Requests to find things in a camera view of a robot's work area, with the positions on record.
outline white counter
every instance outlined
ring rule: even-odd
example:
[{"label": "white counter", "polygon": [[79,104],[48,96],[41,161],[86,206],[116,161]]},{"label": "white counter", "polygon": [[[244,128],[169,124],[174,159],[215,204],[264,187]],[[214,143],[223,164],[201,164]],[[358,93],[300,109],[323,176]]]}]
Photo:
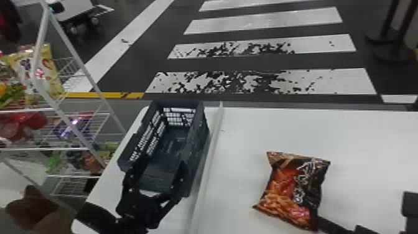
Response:
[{"label": "white counter", "polygon": [[[209,124],[214,112],[206,109]],[[199,194],[197,212],[194,191],[150,233],[308,233],[251,208],[270,174],[266,151],[331,161],[319,214],[345,228],[359,224],[380,234],[397,233],[404,229],[403,191],[418,192],[417,139],[418,113],[412,112],[225,108],[211,165],[205,165],[208,180],[200,189],[206,192]],[[124,175],[116,164],[122,150],[87,200],[113,214]],[[94,233],[77,221],[73,232]]]}]

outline white stripe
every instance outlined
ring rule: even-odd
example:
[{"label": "white stripe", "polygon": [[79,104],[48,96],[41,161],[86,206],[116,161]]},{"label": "white stripe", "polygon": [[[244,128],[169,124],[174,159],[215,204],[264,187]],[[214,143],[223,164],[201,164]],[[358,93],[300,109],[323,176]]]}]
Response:
[{"label": "white stripe", "polygon": [[381,95],[383,102],[385,103],[414,103],[417,100],[418,95]]},{"label": "white stripe", "polygon": [[169,59],[202,57],[238,57],[262,54],[309,54],[329,52],[355,52],[356,47],[349,34],[311,37],[209,42],[176,45]]},{"label": "white stripe", "polygon": [[159,72],[146,92],[376,94],[364,68],[280,72]]},{"label": "white stripe", "polygon": [[335,7],[327,7],[301,11],[197,19],[190,23],[184,34],[339,24],[342,22],[338,10]]},{"label": "white stripe", "polygon": [[105,5],[102,5],[102,4],[96,5],[96,7],[100,7],[100,8],[102,8],[102,9],[104,9],[104,11],[103,11],[103,12],[101,12],[101,13],[97,13],[97,14],[95,14],[95,16],[101,16],[101,15],[103,15],[103,14],[106,14],[106,13],[109,13],[109,12],[114,11],[114,9],[113,9],[113,8],[108,7],[108,6],[105,6]]},{"label": "white stripe", "polygon": [[212,0],[205,1],[199,11],[215,11],[222,9],[282,4],[291,2],[307,2],[318,0]]},{"label": "white stripe", "polygon": [[[88,61],[86,68],[97,83],[110,68],[125,54],[129,45],[133,44],[170,6],[174,0],[155,0],[144,11],[104,46]],[[83,79],[72,91],[88,92],[92,85]]]}]

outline stanchion pole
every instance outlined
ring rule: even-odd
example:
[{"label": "stanchion pole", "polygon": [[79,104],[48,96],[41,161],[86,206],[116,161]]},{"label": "stanchion pole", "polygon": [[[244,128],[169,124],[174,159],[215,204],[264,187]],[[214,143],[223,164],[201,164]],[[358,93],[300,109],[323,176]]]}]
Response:
[{"label": "stanchion pole", "polygon": [[414,58],[413,51],[404,45],[404,38],[409,26],[411,25],[417,8],[418,0],[412,0],[405,14],[405,18],[402,21],[401,28],[399,29],[395,42],[393,45],[376,47],[374,55],[377,58],[389,63],[406,63],[410,62]]},{"label": "stanchion pole", "polygon": [[399,0],[392,0],[382,27],[373,27],[366,33],[366,39],[376,45],[389,44],[395,41],[395,36],[389,33],[393,17],[399,5]]}]

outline yellow snack bag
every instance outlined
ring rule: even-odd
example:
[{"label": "yellow snack bag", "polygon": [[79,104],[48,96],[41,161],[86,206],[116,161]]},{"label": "yellow snack bag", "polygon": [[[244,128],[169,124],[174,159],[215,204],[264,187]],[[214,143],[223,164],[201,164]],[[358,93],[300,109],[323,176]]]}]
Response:
[{"label": "yellow snack bag", "polygon": [[[27,104],[36,104],[42,100],[39,91],[30,79],[30,70],[33,64],[33,50],[26,49],[16,54],[9,55],[9,63],[16,72],[19,81],[27,87]],[[36,72],[36,85],[42,85],[51,96],[58,96],[64,93],[64,88],[58,77],[57,68],[52,60],[50,44],[42,47],[40,63]]]}]

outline chip bag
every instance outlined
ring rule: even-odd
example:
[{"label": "chip bag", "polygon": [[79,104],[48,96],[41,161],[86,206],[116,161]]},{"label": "chip bag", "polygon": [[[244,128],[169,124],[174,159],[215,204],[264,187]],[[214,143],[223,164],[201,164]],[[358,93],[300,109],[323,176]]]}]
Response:
[{"label": "chip bag", "polygon": [[[36,86],[30,79],[30,71],[34,62],[33,50],[21,50],[20,52],[11,54],[8,57],[9,63],[16,72],[20,82],[27,87],[26,103],[28,105],[32,105],[42,100]],[[42,85],[52,97],[59,96],[64,93],[64,88],[58,77],[57,68],[52,60],[50,44],[42,46],[40,63],[36,72],[36,80],[37,85]]]},{"label": "chip bag", "polygon": [[253,208],[297,227],[317,231],[321,184],[330,162],[283,152],[267,152],[267,158],[271,176]]}]

